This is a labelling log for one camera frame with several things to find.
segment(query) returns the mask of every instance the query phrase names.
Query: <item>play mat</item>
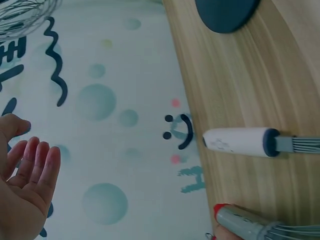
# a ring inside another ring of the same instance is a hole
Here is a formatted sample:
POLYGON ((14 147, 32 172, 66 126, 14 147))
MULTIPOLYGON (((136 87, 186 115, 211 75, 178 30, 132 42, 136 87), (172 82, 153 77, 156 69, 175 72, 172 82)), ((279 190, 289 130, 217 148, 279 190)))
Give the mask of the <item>play mat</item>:
POLYGON ((68 1, 0 45, 0 110, 61 150, 37 240, 200 240, 203 171, 165 9, 157 0, 68 1))

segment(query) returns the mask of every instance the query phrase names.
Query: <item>hand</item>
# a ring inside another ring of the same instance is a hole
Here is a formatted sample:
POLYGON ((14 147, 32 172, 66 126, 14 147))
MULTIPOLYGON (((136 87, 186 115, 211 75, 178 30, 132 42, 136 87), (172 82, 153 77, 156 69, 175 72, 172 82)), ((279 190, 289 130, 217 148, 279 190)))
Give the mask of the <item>hand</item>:
POLYGON ((225 227, 218 224, 214 228, 214 238, 217 240, 242 240, 239 236, 235 235, 234 233, 230 232, 225 227))
POLYGON ((13 114, 0 117, 0 239, 4 240, 37 237, 56 187, 58 147, 50 148, 47 142, 32 137, 18 142, 7 154, 10 139, 27 132, 30 126, 30 122, 13 114), (11 177, 21 159, 16 175, 11 177))

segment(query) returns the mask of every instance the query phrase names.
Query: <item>white whisk handle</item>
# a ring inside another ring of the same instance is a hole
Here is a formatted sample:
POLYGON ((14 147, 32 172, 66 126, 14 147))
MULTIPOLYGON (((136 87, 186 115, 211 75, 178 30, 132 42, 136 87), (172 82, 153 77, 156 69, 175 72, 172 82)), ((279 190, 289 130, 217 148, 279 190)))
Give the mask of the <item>white whisk handle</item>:
POLYGON ((257 157, 276 157, 278 130, 268 127, 214 128, 203 134, 205 146, 213 151, 257 157))

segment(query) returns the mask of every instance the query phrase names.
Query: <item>wood grain surface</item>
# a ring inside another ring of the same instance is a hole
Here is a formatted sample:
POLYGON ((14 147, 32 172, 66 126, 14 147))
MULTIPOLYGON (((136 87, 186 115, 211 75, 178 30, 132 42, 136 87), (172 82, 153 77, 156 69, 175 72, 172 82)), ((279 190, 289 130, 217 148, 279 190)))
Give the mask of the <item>wood grain surface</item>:
POLYGON ((320 224, 320 155, 249 157, 213 152, 201 141, 219 127, 320 136, 320 1, 261 0, 249 23, 232 34, 210 31, 194 0, 163 4, 211 213, 226 202, 290 225, 320 224))

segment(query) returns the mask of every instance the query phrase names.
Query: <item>dark gray round base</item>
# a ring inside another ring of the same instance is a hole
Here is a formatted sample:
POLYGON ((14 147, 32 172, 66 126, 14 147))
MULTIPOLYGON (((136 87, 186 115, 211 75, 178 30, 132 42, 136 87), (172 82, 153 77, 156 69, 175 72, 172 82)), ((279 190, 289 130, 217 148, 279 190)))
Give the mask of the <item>dark gray round base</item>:
POLYGON ((232 33, 251 18, 260 0, 195 0, 199 15, 212 31, 232 33))

